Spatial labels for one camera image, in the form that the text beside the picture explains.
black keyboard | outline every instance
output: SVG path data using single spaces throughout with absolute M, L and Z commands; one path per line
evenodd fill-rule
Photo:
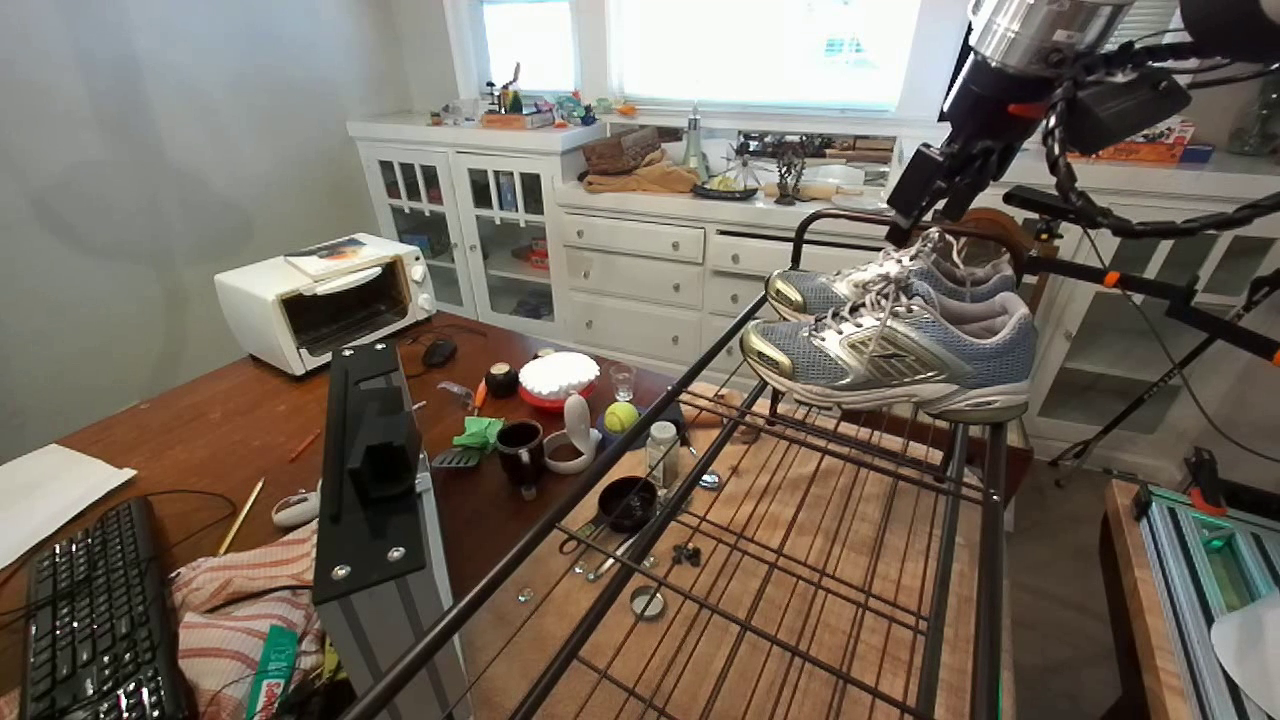
M 151 503 L 126 499 L 30 562 L 25 716 L 191 716 Z

white wall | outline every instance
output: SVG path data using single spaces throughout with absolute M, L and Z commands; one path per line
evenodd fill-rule
M 345 118 L 446 103 L 438 49 L 433 0 L 6 0 L 0 460 L 239 354 L 212 271 L 373 226 Z

sneaker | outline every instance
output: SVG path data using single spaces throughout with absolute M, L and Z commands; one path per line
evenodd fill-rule
M 942 421 L 1015 421 L 1027 408 L 1037 318 L 1002 293 L 950 317 L 924 294 L 877 294 L 815 322 L 758 318 L 742 349 L 763 382 L 815 408 L 915 405 Z
M 873 265 L 845 271 L 780 266 L 769 274 L 769 303 L 789 318 L 858 312 L 879 284 L 906 284 L 907 293 L 933 286 L 950 300 L 994 300 L 1015 286 L 1007 259 L 956 265 L 950 241 L 920 241 L 907 252 L 885 252 Z

tape roll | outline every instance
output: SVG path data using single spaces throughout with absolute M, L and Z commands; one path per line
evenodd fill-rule
M 519 375 L 513 365 L 490 365 L 485 387 L 490 387 L 490 396 L 515 396 Z

paper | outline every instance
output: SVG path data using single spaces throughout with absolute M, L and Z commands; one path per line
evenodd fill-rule
M 1280 716 L 1280 591 L 1222 616 L 1214 651 L 1267 716 Z
M 46 445 L 0 462 L 0 567 L 126 481 L 133 481 L 133 467 L 103 462 L 66 445 Z

